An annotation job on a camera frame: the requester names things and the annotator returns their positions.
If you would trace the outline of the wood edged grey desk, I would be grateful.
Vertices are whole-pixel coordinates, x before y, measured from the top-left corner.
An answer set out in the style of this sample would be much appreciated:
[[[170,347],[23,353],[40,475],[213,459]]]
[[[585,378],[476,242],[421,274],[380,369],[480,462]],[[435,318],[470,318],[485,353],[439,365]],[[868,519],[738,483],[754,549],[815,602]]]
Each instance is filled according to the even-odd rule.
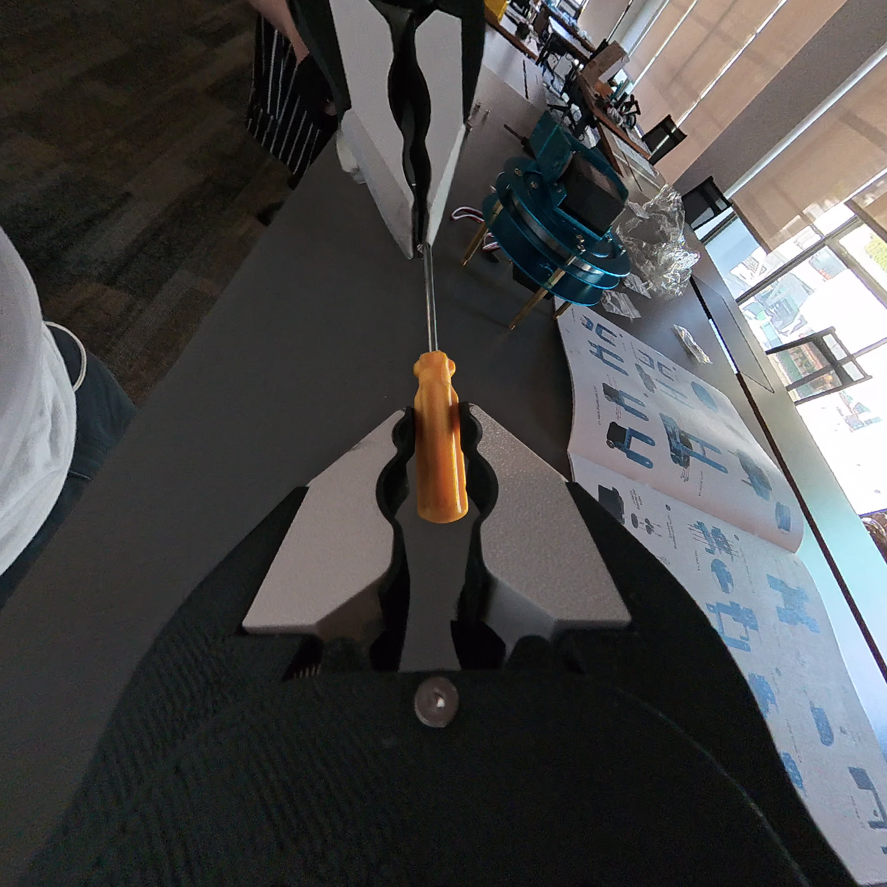
[[[614,110],[614,90],[600,80],[591,80],[591,74],[581,71],[576,77],[578,105],[581,112],[577,127],[580,131],[591,127],[602,150],[615,171],[629,179],[644,179],[662,184],[664,178],[650,163],[650,152],[625,128],[625,120]]]

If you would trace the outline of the orange handled screwdriver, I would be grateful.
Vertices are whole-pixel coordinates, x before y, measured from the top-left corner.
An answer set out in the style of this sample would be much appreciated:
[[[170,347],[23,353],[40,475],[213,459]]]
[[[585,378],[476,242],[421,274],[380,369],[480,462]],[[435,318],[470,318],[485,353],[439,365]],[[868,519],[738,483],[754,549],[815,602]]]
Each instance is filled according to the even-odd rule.
[[[460,403],[451,378],[456,366],[440,349],[434,288],[433,252],[422,245],[428,349],[413,367],[417,508],[435,524],[460,520],[468,513],[466,471],[460,440]]]

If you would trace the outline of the dark grey desk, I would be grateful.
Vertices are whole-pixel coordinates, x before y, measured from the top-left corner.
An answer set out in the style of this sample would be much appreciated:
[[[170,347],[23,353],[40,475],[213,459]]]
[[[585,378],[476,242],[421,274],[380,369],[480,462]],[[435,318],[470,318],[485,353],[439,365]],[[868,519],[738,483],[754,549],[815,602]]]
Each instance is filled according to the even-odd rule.
[[[885,885],[826,839],[693,597],[576,482],[558,322],[582,305],[548,296],[510,330],[523,275],[489,233],[463,264],[504,168],[492,123],[428,243],[438,349],[460,405],[566,478],[630,624],[462,668],[478,510],[419,517],[414,445],[398,670],[243,629],[310,481],[413,409],[428,349],[431,3],[370,3],[415,255],[328,154],[6,603],[2,885]]]

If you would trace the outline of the person's white shirt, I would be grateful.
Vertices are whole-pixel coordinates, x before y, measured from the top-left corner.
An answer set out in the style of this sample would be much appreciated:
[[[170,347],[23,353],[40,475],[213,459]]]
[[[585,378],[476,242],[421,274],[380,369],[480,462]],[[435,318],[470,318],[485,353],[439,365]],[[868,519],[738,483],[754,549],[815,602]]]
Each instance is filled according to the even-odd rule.
[[[73,458],[72,381],[36,285],[1,233],[1,571],[50,516]]]

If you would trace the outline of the beige roller blind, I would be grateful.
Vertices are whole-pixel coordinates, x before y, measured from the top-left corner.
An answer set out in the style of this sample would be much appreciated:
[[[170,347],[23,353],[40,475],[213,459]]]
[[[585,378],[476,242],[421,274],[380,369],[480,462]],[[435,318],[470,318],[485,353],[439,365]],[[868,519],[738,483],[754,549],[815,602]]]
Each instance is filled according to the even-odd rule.
[[[733,197],[774,250],[833,207],[855,200],[885,228],[886,61],[880,61]]]

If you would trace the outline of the small clear parts bag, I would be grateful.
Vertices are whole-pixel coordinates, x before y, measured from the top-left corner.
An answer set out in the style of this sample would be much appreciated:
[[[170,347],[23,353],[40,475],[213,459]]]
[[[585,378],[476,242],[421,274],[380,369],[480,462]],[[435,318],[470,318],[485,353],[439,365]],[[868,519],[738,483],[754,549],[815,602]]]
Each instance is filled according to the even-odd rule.
[[[712,364],[711,357],[693,338],[693,334],[681,325],[673,325],[672,330],[679,339],[683,349],[693,360],[700,365]]]

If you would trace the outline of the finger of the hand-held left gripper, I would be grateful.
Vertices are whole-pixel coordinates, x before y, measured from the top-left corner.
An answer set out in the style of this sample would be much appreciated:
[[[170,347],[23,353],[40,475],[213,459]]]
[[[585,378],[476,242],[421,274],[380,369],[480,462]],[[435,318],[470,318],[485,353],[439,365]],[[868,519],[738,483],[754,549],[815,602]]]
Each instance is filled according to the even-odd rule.
[[[389,100],[391,28],[367,1],[333,1],[331,12],[350,100],[340,125],[343,138],[395,243],[412,259],[414,196]]]
[[[443,220],[466,120],[474,101],[483,53],[483,3],[432,2],[415,28],[419,71],[427,87],[429,123],[425,149],[430,163],[426,241],[433,244]]]

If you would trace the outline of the blue toy robot arm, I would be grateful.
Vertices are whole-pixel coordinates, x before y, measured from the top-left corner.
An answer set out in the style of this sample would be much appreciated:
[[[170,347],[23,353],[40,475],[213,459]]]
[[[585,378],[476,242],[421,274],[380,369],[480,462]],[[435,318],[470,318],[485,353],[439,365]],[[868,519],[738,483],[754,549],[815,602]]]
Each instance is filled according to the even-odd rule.
[[[532,297],[515,329],[544,298],[593,306],[632,270],[614,224],[628,192],[604,153],[586,146],[544,112],[527,140],[530,157],[512,157],[482,203],[482,225],[466,264],[486,233],[498,243]]]

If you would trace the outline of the black mesh chair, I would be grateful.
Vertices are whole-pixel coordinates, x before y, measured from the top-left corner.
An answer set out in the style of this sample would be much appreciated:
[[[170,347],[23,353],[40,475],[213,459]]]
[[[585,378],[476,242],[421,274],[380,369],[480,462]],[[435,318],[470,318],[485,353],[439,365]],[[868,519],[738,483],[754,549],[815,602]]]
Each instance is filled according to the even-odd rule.
[[[686,133],[674,122],[672,117],[666,115],[641,137],[649,152],[649,163],[655,166],[668,153],[680,145],[686,137]]]
[[[782,343],[765,353],[794,405],[810,403],[872,380],[858,356],[837,336],[835,327]]]
[[[707,243],[736,218],[733,203],[708,176],[682,195],[685,221],[696,238]]]

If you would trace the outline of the black white striped bag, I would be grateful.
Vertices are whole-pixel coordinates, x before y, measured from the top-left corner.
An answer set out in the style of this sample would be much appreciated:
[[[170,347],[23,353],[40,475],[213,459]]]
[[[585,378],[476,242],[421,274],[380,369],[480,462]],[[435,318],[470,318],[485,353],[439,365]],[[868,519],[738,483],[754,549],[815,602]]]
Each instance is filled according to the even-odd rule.
[[[261,14],[246,128],[289,174],[294,190],[338,129],[332,90],[311,54],[300,58],[292,41]]]

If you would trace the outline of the crumpled clear plastic wrap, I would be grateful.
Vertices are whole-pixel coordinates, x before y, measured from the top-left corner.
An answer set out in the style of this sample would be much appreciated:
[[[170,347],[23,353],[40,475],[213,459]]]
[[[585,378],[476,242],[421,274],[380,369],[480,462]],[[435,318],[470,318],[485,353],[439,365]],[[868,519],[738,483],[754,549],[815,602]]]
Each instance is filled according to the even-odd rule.
[[[701,255],[687,245],[682,197],[664,184],[643,205],[628,201],[613,233],[630,259],[625,285],[647,298],[671,300],[686,290]]]

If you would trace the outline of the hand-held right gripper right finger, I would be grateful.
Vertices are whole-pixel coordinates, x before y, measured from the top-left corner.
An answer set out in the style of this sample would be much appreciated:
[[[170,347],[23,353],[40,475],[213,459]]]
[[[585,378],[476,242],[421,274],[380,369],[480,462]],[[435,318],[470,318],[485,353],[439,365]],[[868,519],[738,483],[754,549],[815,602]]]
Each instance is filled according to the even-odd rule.
[[[451,623],[459,665],[497,669],[526,637],[631,621],[566,478],[476,405],[460,405],[478,510]]]

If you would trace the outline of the window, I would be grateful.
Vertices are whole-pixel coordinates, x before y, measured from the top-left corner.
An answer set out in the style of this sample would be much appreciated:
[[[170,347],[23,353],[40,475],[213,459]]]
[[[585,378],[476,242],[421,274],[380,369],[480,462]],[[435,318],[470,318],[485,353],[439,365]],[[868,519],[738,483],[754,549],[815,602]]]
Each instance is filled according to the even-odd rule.
[[[775,249],[733,209],[699,234],[854,510],[885,522],[885,228],[858,198]]]

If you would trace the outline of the printed instruction sheet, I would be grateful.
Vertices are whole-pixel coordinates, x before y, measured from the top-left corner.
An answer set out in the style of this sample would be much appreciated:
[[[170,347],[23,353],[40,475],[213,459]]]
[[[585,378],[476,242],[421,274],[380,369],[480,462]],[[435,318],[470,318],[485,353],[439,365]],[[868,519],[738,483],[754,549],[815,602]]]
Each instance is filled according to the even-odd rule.
[[[573,476],[686,588],[778,757],[863,884],[885,882],[885,760],[813,577],[798,501],[721,391],[610,317],[559,322]]]

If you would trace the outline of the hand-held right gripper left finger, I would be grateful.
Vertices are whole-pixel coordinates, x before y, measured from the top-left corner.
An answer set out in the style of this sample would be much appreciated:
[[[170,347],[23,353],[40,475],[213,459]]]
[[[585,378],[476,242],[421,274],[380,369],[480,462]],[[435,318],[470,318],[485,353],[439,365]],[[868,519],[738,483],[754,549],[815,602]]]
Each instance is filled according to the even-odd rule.
[[[396,516],[409,493],[413,409],[398,410],[310,481],[244,617],[245,632],[355,641],[398,670],[410,579]]]

